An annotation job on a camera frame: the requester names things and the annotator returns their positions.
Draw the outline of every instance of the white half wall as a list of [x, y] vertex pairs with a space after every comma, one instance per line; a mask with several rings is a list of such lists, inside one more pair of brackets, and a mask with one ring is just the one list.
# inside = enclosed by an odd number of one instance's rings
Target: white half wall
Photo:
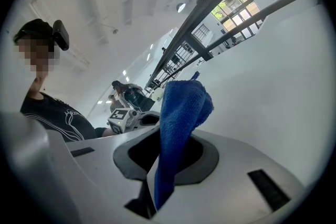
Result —
[[313, 183], [333, 147], [334, 30], [311, 7], [238, 46], [184, 70], [197, 70], [215, 110], [199, 129], [244, 141]]

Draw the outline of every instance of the neck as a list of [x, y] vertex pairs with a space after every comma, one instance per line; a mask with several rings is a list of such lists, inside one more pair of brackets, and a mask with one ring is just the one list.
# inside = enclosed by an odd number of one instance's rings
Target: neck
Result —
[[43, 100], [44, 98], [43, 94], [40, 92], [28, 93], [27, 96], [35, 100]]

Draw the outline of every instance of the white ceiling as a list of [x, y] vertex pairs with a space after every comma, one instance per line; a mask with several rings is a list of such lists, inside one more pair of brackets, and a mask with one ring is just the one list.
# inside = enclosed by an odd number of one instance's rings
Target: white ceiling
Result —
[[[68, 63], [56, 69], [58, 74], [49, 76], [45, 87], [73, 105], [79, 106], [84, 99], [87, 104], [79, 108], [83, 114], [151, 43], [179, 27], [196, 4], [196, 0], [24, 1], [35, 17], [50, 24], [57, 19], [64, 22], [70, 49], [61, 57]], [[180, 2], [187, 6], [178, 14], [176, 6]]]

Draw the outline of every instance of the black railing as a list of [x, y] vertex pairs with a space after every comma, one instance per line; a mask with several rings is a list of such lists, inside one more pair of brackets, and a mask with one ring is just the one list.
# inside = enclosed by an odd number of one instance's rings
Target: black railing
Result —
[[[179, 31], [174, 36], [173, 40], [171, 41], [170, 45], [168, 46], [166, 52], [164, 53], [163, 57], [160, 59], [157, 67], [155, 68], [152, 77], [149, 79], [146, 89], [149, 86], [151, 89], [155, 89], [157, 87], [164, 87], [165, 84], [176, 78], [178, 73], [182, 71], [184, 68], [198, 60], [199, 58], [203, 58], [203, 60], [208, 61], [212, 59], [212, 55], [209, 53], [214, 48], [218, 47], [219, 45], [223, 44], [228, 45], [228, 40], [237, 35], [239, 32], [243, 31], [244, 29], [248, 28], [253, 24], [258, 24], [260, 20], [264, 20], [266, 16], [270, 15], [271, 13], [283, 8], [284, 6], [292, 3], [295, 0], [278, 0], [273, 4], [269, 5], [268, 7], [262, 9], [252, 17], [248, 18], [247, 20], [243, 21], [239, 25], [237, 25], [231, 31], [225, 33], [221, 38], [210, 44], [208, 47], [204, 47], [197, 38], [195, 38], [191, 32], [201, 23], [201, 21], [212, 11], [212, 9], [222, 0], [200, 0], [194, 10], [190, 13], [189, 17], [183, 23]], [[163, 70], [165, 65], [171, 61], [172, 57], [176, 53], [176, 49], [180, 47], [181, 44], [187, 43], [190, 47], [192, 47], [195, 51], [197, 51], [197, 55], [195, 55], [192, 59], [188, 62], [184, 63], [183, 65], [179, 66], [174, 70], [171, 74], [168, 74], [164, 78], [161, 77], [161, 80], [156, 81], [157, 83], [153, 84], [153, 80], [157, 80], [157, 76]]]

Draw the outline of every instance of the blue towel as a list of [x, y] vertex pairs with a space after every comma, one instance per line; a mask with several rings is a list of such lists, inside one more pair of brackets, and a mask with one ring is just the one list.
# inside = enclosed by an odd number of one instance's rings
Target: blue towel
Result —
[[166, 84], [160, 115], [161, 151], [154, 186], [157, 210], [174, 191], [174, 177], [191, 132], [205, 122], [213, 109], [211, 97], [199, 81]]

